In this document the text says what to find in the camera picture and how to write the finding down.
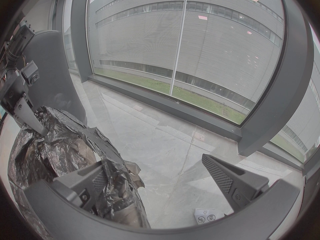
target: chair backrest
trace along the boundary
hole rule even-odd
[[[34,61],[39,69],[40,78],[28,93],[33,110],[40,106],[65,110],[86,123],[86,111],[70,77],[61,32],[36,32],[23,54],[27,62]]]

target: building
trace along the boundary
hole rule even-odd
[[[117,78],[110,74],[116,71],[170,84],[183,1],[91,2],[88,39],[94,73]],[[223,114],[223,109],[222,116],[241,123],[277,66],[283,15],[281,0],[187,0],[175,86],[237,111],[240,121]],[[301,105],[273,139],[300,160],[306,159],[320,135],[317,65],[320,56],[315,56]]]

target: concrete floor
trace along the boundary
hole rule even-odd
[[[71,74],[86,110],[88,126],[98,127],[122,158],[136,162],[145,188],[138,192],[153,229],[197,225],[194,209],[233,212],[202,165],[203,153],[269,178],[284,178],[303,190],[301,172],[262,153],[238,155],[237,142],[176,118],[123,94]],[[303,191],[296,203],[294,220]]]

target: crumpled plastic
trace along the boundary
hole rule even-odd
[[[40,107],[35,112],[49,130],[43,137],[24,124],[11,150],[8,177],[22,215],[44,239],[52,239],[30,207],[23,190],[40,179],[73,172],[101,158],[108,182],[95,203],[99,217],[136,228],[150,228],[138,187],[144,187],[139,166],[124,161],[97,128],[89,128],[66,111]]]

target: lamp post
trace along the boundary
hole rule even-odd
[[[180,33],[179,33],[179,40],[178,40],[178,47],[177,47],[176,59],[174,61],[174,67],[173,67],[171,84],[170,84],[170,91],[169,91],[169,95],[170,96],[172,96],[172,90],[174,89],[174,78],[176,76],[176,71],[177,71],[177,65],[178,65],[178,59],[179,59],[179,51],[180,51],[182,31],[183,31],[184,16],[186,15],[186,7],[187,7],[187,0],[184,0],[183,11],[182,11],[182,19],[181,19],[181,26],[180,26]]]

